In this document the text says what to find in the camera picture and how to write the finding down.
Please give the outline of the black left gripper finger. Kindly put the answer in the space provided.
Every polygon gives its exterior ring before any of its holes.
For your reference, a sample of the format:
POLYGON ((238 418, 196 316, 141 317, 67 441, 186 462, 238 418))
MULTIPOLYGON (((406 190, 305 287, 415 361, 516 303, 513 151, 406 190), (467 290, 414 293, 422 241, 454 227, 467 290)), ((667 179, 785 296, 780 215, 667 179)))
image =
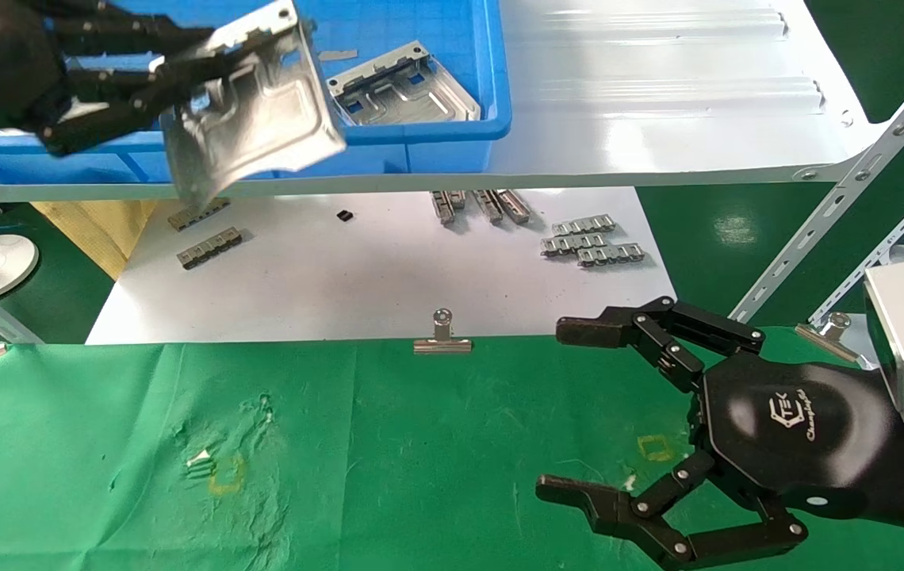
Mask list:
POLYGON ((111 1, 35 1, 59 50, 68 56, 172 55, 208 40, 208 26, 177 25, 165 14, 123 10, 111 1))
POLYGON ((58 84, 67 109, 40 123, 50 155, 89 151, 147 130, 161 113, 188 102, 195 88, 220 77, 220 55, 166 61, 155 70, 74 69, 58 84))

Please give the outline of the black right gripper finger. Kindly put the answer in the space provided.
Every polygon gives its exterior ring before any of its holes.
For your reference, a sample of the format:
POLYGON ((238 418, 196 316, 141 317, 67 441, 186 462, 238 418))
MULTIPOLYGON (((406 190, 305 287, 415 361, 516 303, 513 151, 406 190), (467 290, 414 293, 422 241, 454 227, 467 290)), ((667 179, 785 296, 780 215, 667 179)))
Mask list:
POLYGON ((609 306, 595 318, 562 317, 556 339, 565 346, 634 348, 681 393, 698 393, 705 365, 681 341, 731 357, 759 354, 766 335, 704 308, 658 297, 639 307, 609 306))
POLYGON ((665 514, 716 471, 708 452, 678 462, 639 496, 592 483, 543 474, 535 494, 544 502, 583 511, 593 534, 632 542, 662 570, 698 570, 784 555, 810 534, 774 496, 755 496, 760 522, 684 535, 665 514))

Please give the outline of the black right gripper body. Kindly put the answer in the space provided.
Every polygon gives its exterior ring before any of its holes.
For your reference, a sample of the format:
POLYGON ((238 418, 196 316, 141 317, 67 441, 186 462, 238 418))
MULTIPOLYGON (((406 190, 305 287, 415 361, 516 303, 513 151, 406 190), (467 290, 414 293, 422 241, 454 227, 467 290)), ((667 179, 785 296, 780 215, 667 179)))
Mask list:
POLYGON ((698 393, 696 445, 711 481, 743 508, 779 501, 826 518, 871 518, 895 423, 880 376, 826 362, 739 353, 711 366, 698 393))

